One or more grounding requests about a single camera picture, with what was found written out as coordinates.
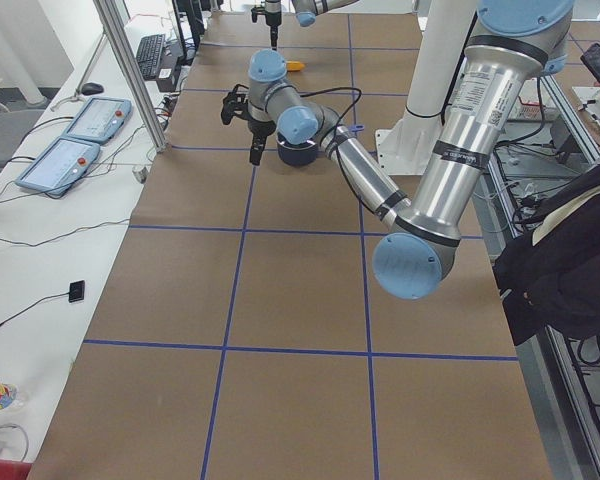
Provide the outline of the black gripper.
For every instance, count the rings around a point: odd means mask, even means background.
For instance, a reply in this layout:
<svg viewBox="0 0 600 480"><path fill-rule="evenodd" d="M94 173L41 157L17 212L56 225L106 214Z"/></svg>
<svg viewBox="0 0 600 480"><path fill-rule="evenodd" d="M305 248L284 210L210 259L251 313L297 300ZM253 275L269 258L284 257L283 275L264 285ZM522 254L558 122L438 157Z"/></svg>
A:
<svg viewBox="0 0 600 480"><path fill-rule="evenodd" d="M251 122L251 133L252 133L252 148L249 152L249 162L257 166L258 161L261 161L267 138L273 133L273 122Z"/></svg>
<svg viewBox="0 0 600 480"><path fill-rule="evenodd" d="M264 1L265 21L270 26L271 49L278 49L279 26L282 23L282 7L280 0Z"/></svg>

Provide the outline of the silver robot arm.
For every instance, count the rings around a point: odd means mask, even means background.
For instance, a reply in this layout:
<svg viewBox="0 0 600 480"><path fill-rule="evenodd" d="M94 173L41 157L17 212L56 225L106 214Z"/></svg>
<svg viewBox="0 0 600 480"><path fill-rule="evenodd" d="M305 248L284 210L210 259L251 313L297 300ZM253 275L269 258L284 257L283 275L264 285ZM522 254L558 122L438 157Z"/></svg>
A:
<svg viewBox="0 0 600 480"><path fill-rule="evenodd" d="M316 17L332 10L349 6L356 0L292 0L295 18L301 27L312 25ZM278 48L279 27L282 25L282 7L280 0L265 0L251 9L253 23L263 16L270 30L270 47Z"/></svg>
<svg viewBox="0 0 600 480"><path fill-rule="evenodd" d="M459 221L524 83L558 72L569 1L434 1L403 117L370 154L332 109L303 98L283 56L254 53L246 111L258 162L266 138L314 143L389 229L378 283L402 299L432 293L451 271Z"/></svg>

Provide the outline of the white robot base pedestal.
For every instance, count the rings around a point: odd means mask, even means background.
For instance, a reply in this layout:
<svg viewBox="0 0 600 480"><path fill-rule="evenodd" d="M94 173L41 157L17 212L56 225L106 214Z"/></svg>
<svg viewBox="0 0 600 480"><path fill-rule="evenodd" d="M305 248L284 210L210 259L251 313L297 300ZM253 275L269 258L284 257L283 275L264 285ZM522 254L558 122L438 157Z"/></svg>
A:
<svg viewBox="0 0 600 480"><path fill-rule="evenodd" d="M381 169L389 175L420 175L442 132L441 115L477 3L433 1L420 45L405 111L390 130L376 132Z"/></svg>

